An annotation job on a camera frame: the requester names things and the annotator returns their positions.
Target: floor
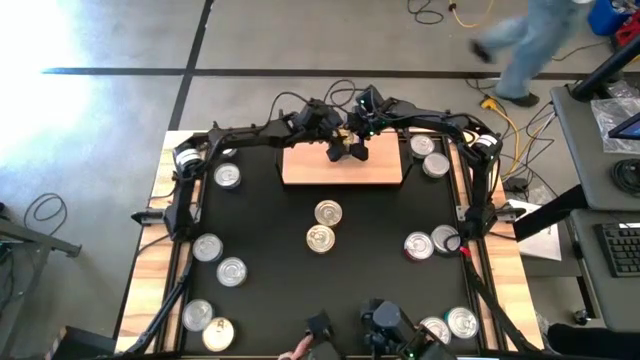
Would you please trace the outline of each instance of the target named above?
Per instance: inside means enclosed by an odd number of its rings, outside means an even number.
[[[492,128],[506,128],[500,117],[479,108],[482,95],[460,74],[499,72],[509,54],[496,65],[476,61],[467,40],[487,26],[461,28],[444,0],[430,5],[445,15],[433,26],[414,22],[401,0],[216,0],[209,13],[210,3],[60,0],[33,9],[14,2],[12,11],[0,15],[5,53],[19,54],[0,59],[11,69],[0,85],[9,129],[0,133],[0,199],[20,221],[39,194],[60,194],[68,219],[56,235],[83,245],[76,259],[57,253],[49,258],[36,296],[26,304],[28,321],[14,355],[46,351],[63,325],[114,334],[140,234],[129,215],[147,202],[167,129],[207,129],[214,120],[221,126],[262,123],[279,92],[318,97],[336,80],[312,71],[301,73],[308,77],[279,77],[234,69],[419,71],[423,78],[354,80],[375,84],[384,96],[473,113]],[[526,13],[526,0],[495,3],[490,22]],[[412,4],[419,7],[418,1]],[[459,14],[466,22],[480,21],[485,6],[463,1]],[[198,33],[201,16],[206,31]],[[559,55],[602,40],[585,22]],[[200,42],[199,53],[192,51]],[[544,103],[550,88],[573,82],[609,54],[598,46],[553,62],[545,69],[547,78],[562,80],[536,80],[532,90]],[[221,70],[234,76],[220,76]],[[458,78],[426,78],[450,75]],[[540,108],[505,106],[518,126]],[[283,98],[278,108],[299,110],[300,104]],[[562,192],[577,177],[557,122],[545,135],[557,141],[532,168]],[[505,143],[507,154],[513,153],[512,141]],[[505,160],[503,169],[508,165]],[[533,186],[542,184],[536,179]],[[34,225],[40,231],[50,226]],[[19,269],[23,275],[32,271],[24,261]],[[18,287],[23,285],[18,279]],[[568,322],[567,314],[582,306],[570,279],[531,279],[531,291],[536,307],[552,321]],[[0,341],[11,309],[0,319]]]

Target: tin can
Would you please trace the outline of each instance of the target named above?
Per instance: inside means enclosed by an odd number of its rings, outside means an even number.
[[[217,261],[222,256],[222,241],[213,234],[203,234],[193,243],[193,256],[202,261]]]
[[[433,241],[421,231],[412,232],[404,241],[404,252],[411,260],[425,260],[433,254]]]
[[[216,275],[224,286],[239,286],[247,279],[247,266],[237,257],[226,258],[218,265]]]
[[[182,325],[189,331],[202,331],[213,318],[213,307],[207,301],[190,301],[182,311]]]
[[[202,332],[202,342],[210,351],[223,351],[231,345],[236,331],[229,319],[217,317],[211,320]]]
[[[449,325],[451,333],[460,339],[469,339],[478,333],[478,319],[471,310],[456,307],[444,315],[444,321]]]
[[[420,321],[420,324],[429,329],[443,343],[448,344],[451,342],[451,331],[444,320],[431,316]]]
[[[436,251],[441,254],[446,254],[458,249],[460,247],[460,236],[454,235],[458,235],[458,231],[449,225],[440,225],[433,229],[431,239],[433,240],[433,245],[436,247]]]
[[[315,225],[307,231],[307,245],[318,254],[324,254],[331,250],[335,242],[336,235],[328,226]]]
[[[409,143],[411,145],[411,154],[418,159],[424,159],[436,148],[433,140],[427,135],[413,135]]]
[[[231,163],[220,164],[213,173],[216,183],[225,189],[233,189],[240,184],[240,169]]]
[[[313,213],[316,221],[324,226],[336,226],[342,219],[342,207],[333,200],[319,202]]]
[[[449,171],[449,159],[440,153],[431,153],[424,158],[422,170],[432,178],[441,178]]]
[[[222,157],[230,159],[232,158],[236,153],[238,152],[238,149],[224,149],[222,150]]]

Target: hand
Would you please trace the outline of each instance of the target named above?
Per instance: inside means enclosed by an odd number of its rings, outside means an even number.
[[[304,356],[309,350],[309,345],[313,341],[313,336],[307,335],[300,342],[296,349],[293,351],[288,351],[280,356],[278,356],[278,360],[298,360],[302,356]]]

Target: blue object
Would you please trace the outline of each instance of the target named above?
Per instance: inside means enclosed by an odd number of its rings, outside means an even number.
[[[610,0],[596,0],[589,13],[589,25],[596,35],[613,35],[629,18],[629,14],[619,14],[611,6]]]
[[[529,0],[527,16],[503,20],[478,39],[493,58],[498,51],[515,46],[513,60],[496,85],[498,96],[529,95],[531,78],[573,35],[580,6],[570,0]]]

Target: computer monitor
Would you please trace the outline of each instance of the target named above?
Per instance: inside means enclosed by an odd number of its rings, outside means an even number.
[[[640,113],[633,115],[622,124],[609,130],[612,139],[640,140]]]

